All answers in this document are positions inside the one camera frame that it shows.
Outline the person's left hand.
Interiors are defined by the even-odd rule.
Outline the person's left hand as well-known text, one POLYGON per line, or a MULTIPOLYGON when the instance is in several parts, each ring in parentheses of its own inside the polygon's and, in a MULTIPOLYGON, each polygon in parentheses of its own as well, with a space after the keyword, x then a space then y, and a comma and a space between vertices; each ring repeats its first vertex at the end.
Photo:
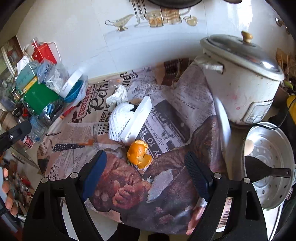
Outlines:
POLYGON ((8 170, 6 168, 3 168, 4 182, 2 184, 2 190, 6 194, 6 201, 5 201, 6 208, 10 211, 10 213, 14 217, 16 217, 18 214, 18 206, 14 202, 14 196, 11 190, 10 182, 6 180, 8 175, 9 175, 8 170))

